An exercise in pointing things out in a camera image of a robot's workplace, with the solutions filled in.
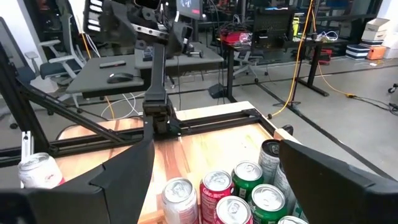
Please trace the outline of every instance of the green soda can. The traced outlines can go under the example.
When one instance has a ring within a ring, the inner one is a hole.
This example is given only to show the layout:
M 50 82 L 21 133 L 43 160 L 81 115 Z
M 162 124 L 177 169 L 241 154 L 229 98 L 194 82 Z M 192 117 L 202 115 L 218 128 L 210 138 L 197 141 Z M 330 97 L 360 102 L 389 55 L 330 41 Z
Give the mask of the green soda can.
M 232 171 L 232 181 L 235 185 L 234 194 L 245 201 L 248 200 L 255 186 L 262 184 L 261 167 L 255 162 L 242 161 Z
M 270 184 L 261 184 L 253 189 L 248 202 L 254 224 L 277 224 L 287 213 L 285 196 Z

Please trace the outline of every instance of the wooden table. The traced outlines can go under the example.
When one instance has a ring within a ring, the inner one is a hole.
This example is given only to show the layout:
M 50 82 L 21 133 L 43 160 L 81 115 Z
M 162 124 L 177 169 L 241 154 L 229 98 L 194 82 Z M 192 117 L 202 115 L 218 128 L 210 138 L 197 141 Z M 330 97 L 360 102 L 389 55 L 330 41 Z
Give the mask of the wooden table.
M 253 105 L 245 101 L 178 111 L 177 117 L 185 120 L 251 108 L 254 108 Z M 100 125 L 113 130 L 123 130 L 141 127 L 142 121 L 139 119 L 123 119 L 102 122 Z M 81 126 L 74 126 L 64 130 L 60 135 L 60 139 L 89 134 L 93 133 Z M 184 136 L 174 140 L 157 141 L 155 143 L 152 180 L 141 211 L 139 223 L 165 223 L 161 194 L 166 181 L 169 179 L 186 177 L 192 182 L 198 192 L 200 180 L 207 172 L 215 169 L 231 172 L 239 161 L 250 160 L 257 162 L 261 143 L 273 137 L 277 139 L 289 138 L 296 141 L 283 129 L 277 129 L 274 136 L 272 136 L 260 124 L 250 124 L 221 131 Z M 65 180 L 68 181 L 107 161 L 127 148 L 126 146 L 61 157 L 57 159 L 57 164 Z

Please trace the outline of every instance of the computer mouse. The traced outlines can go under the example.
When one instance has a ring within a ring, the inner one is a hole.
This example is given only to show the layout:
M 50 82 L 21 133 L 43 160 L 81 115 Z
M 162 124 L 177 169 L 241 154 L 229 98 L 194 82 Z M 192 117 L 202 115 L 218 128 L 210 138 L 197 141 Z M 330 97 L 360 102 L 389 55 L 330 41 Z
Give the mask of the computer mouse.
M 134 78 L 133 74 L 129 73 L 113 73 L 109 76 L 107 83 L 121 83 L 132 81 Z

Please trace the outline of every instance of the soda can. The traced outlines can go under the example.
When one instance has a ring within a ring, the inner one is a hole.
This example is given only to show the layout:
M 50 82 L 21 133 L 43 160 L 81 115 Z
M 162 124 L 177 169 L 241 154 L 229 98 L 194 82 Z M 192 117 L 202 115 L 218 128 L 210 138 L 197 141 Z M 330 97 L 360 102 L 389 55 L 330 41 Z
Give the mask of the soda can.
M 233 193 L 232 178 L 223 170 L 213 171 L 201 180 L 199 189 L 202 224 L 213 224 L 217 203 Z
M 301 208 L 300 204 L 297 201 L 296 201 L 296 204 L 294 206 L 292 215 L 295 216 L 295 217 L 301 218 L 302 220 L 308 222 L 308 219 L 306 218 L 306 216 L 305 216 L 305 214 L 303 212 L 303 209 Z
M 217 203 L 214 224 L 253 224 L 248 203 L 237 196 L 227 196 Z
M 308 224 L 308 223 L 302 219 L 288 215 L 281 218 L 278 224 Z
M 274 186 L 285 195 L 287 213 L 291 214 L 296 203 L 296 196 L 294 195 L 293 190 L 287 181 L 285 171 L 281 163 L 276 169 Z
M 265 184 L 272 184 L 279 164 L 279 140 L 269 139 L 261 144 L 259 165 L 262 169 Z
M 188 179 L 170 179 L 163 189 L 162 201 L 167 223 L 199 224 L 197 192 Z
M 29 155 L 20 161 L 18 176 L 25 188 L 52 189 L 65 182 L 57 162 L 45 152 Z
M 276 224 L 286 215 L 285 196 L 270 184 L 260 184 L 248 202 L 255 224 Z
M 255 162 L 242 161 L 232 171 L 234 194 L 247 200 L 255 188 L 264 181 L 261 167 Z

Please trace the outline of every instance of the orange box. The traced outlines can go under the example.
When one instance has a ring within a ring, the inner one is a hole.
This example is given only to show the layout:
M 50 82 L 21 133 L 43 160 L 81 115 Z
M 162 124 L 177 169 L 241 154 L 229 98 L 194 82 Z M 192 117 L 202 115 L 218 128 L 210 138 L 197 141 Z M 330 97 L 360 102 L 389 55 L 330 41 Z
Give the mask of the orange box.
M 385 52 L 386 52 L 385 46 L 371 47 L 368 53 L 368 59 L 370 60 L 382 59 Z

